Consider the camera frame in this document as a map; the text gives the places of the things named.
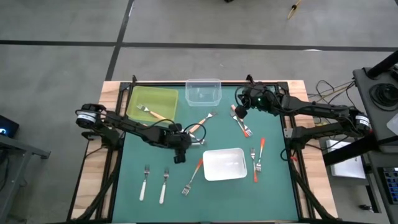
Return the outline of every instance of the gray floor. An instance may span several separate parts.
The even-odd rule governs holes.
[[[396,47],[394,0],[303,1],[286,21],[293,0],[136,0],[125,42]],[[115,42],[127,0],[0,0],[0,40]],[[61,222],[67,212],[86,141],[74,110],[98,101],[113,47],[0,45],[0,114],[21,124],[18,139],[51,150],[34,159],[12,214],[28,223]],[[371,67],[389,52],[308,52],[122,48],[112,80],[185,80],[217,77],[348,82],[356,68]],[[355,88],[350,97],[363,109]],[[336,104],[350,105],[341,95]],[[387,223],[357,181],[331,178],[344,220]]]

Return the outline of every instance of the green tray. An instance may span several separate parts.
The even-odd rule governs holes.
[[[244,122],[253,136],[245,138],[238,124],[229,115],[235,104],[235,86],[223,86],[223,99],[217,107],[190,107],[183,97],[183,86],[178,90],[177,123],[188,126],[202,120],[211,110],[218,114],[205,123],[206,146],[192,146],[187,150],[187,161],[174,164],[174,150],[152,147],[139,137],[127,134],[114,205],[114,223],[135,222],[248,222],[286,220],[297,221],[297,208],[287,162],[280,159],[284,149],[282,124],[279,116],[250,110]],[[201,138],[202,130],[195,132]],[[258,183],[253,182],[250,147],[256,149],[256,162],[261,138],[266,138],[262,155],[263,171]],[[243,179],[209,182],[203,167],[198,171],[188,196],[181,191],[189,182],[203,152],[214,149],[240,147],[245,152],[248,175]],[[144,166],[150,164],[144,201],[139,201]],[[169,167],[164,204],[159,204],[164,168]]]
[[[144,105],[151,111],[162,115],[167,119],[174,120],[177,108],[178,91],[170,88],[154,88],[146,86],[136,86],[132,90],[127,115],[130,119],[140,121],[158,121],[148,112],[137,108],[137,105]]]

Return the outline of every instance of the green mat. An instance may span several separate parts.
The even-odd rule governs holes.
[[[174,164],[174,150],[152,147],[139,137],[126,135],[113,213],[114,223],[126,222],[242,222],[297,221],[297,209],[289,167],[279,157],[284,148],[280,118],[250,110],[244,122],[254,133],[245,138],[238,124],[229,115],[235,104],[235,86],[223,86],[223,99],[216,108],[189,107],[184,86],[170,87],[179,91],[176,123],[187,126],[203,119],[211,110],[218,114],[205,123],[206,146],[192,146],[187,161]],[[203,131],[195,132],[201,138]],[[262,172],[253,182],[250,147],[256,149],[256,162],[261,138],[266,138],[262,153]],[[243,179],[209,182],[203,166],[192,183],[188,196],[181,191],[189,182],[203,152],[240,147],[245,152],[248,175]],[[145,199],[139,200],[144,166],[150,164]],[[164,204],[159,204],[164,168],[169,167]]]

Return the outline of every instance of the wooden table frame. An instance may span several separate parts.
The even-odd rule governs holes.
[[[133,82],[137,85],[181,85],[185,81],[144,81],[137,82],[133,77]],[[302,101],[308,101],[307,92],[305,85],[302,80],[263,80],[264,83],[279,83],[280,86],[286,88],[287,94],[295,96]],[[223,81],[224,85],[237,85],[242,84],[242,80],[228,80]],[[131,89],[129,88],[131,82],[104,82],[99,104],[107,107],[107,110],[116,111],[120,115],[124,115],[126,110],[126,102],[129,101],[129,95]],[[313,127],[314,122],[311,116],[297,115],[294,117],[285,117],[283,123],[286,127],[304,126],[307,128]],[[315,140],[310,141],[310,144],[318,146],[318,142]],[[86,148],[86,154],[98,149],[101,145],[99,139],[90,141]],[[297,158],[302,162],[295,162],[297,170],[300,171],[300,175],[305,180],[306,184],[309,185],[310,190],[319,200],[319,202],[326,208],[328,213],[337,217],[335,203],[331,193],[326,168],[323,163],[322,152],[313,147],[306,147],[303,151],[297,153]],[[83,161],[81,172],[79,175],[78,182],[76,184],[75,194],[71,203],[70,211],[68,214],[68,220],[79,217],[90,203],[95,198],[96,194],[100,191],[101,186],[104,184],[104,180],[109,177],[109,174],[113,171],[116,161],[121,160],[121,154],[118,151],[102,149],[95,154],[90,155]],[[307,198],[302,192],[301,188],[294,182],[300,203],[297,204],[298,210],[300,210],[300,218],[319,218],[319,214],[314,212],[312,206],[308,203]],[[112,186],[112,191],[108,191],[106,196],[101,202],[100,208],[102,212],[95,212],[91,219],[95,218],[100,220],[104,218],[107,222],[111,221],[109,218],[113,215],[113,204],[116,192],[116,184]]]

